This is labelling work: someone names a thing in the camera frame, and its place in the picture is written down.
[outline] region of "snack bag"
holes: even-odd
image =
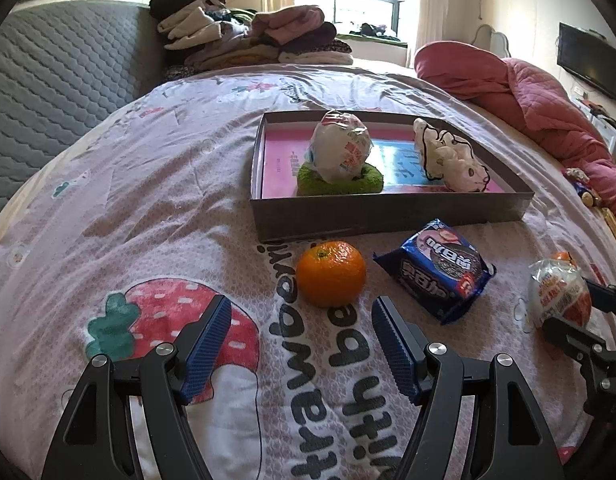
[[[528,313],[535,327],[552,316],[585,327],[591,311],[590,291],[572,262],[546,259],[530,266]]]
[[[357,116],[331,110],[314,129],[306,165],[329,184],[352,180],[360,176],[372,147],[368,128]]]
[[[441,324],[463,316],[496,274],[465,238],[439,219],[400,248],[373,259]]]

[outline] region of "mandarin orange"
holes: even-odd
[[[315,306],[352,303],[365,285],[365,261],[346,242],[324,242],[308,249],[297,264],[297,285]]]
[[[563,262],[569,262],[576,267],[576,262],[574,261],[574,258],[572,257],[572,254],[569,253],[569,251],[559,251],[558,253],[553,253],[552,256],[550,256],[550,258],[552,260],[561,260]]]

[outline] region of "window sill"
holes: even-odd
[[[401,48],[408,48],[408,43],[406,43],[405,41],[385,40],[383,38],[373,38],[372,36],[358,36],[357,34],[338,34],[337,38],[342,41],[372,41],[373,43],[382,43],[398,46]]]

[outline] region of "pile of clothes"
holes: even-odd
[[[279,62],[352,64],[352,49],[337,40],[337,28],[318,6],[293,6],[258,12],[251,35],[279,49]]]
[[[359,30],[351,30],[350,34],[355,36],[365,36],[366,38],[380,38],[382,40],[399,41],[393,30],[390,30],[386,25],[370,25],[370,23],[361,23]]]
[[[166,40],[165,80],[234,66],[267,63],[352,64],[318,6],[277,12],[227,9],[226,0],[151,0]]]

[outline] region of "blue snack package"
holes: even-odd
[[[478,251],[440,219],[373,260],[441,324],[466,314],[496,274],[496,267],[490,272]]]

